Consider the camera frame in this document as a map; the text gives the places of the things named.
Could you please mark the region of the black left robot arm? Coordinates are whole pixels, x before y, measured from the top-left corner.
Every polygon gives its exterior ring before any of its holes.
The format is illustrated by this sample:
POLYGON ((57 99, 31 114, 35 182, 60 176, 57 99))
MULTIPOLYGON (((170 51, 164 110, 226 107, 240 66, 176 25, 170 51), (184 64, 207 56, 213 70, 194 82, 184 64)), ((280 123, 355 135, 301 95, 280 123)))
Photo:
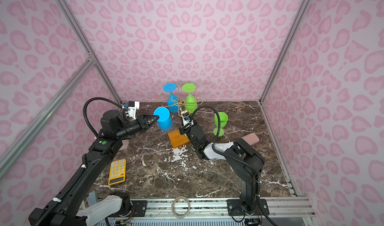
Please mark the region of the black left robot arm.
POLYGON ((84 226, 85 220, 77 216, 82 200, 93 183, 109 165, 123 145, 123 140, 147 131, 160 117, 138 115, 127 122, 120 111, 109 110, 101 118, 102 129, 82 164, 64 188, 43 208, 36 208, 29 216, 32 226, 84 226))

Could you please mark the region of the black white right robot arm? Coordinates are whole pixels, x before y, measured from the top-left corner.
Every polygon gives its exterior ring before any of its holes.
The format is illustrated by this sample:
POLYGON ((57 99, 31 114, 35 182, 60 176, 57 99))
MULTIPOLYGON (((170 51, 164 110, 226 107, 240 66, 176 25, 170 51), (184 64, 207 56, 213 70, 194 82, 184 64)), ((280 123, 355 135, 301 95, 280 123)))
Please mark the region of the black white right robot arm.
POLYGON ((260 208, 261 172, 265 159, 253 148, 260 141, 255 133, 228 143, 209 142, 199 125, 179 128, 193 145, 197 156, 202 160, 225 160, 242 181, 241 208, 251 215, 260 208))

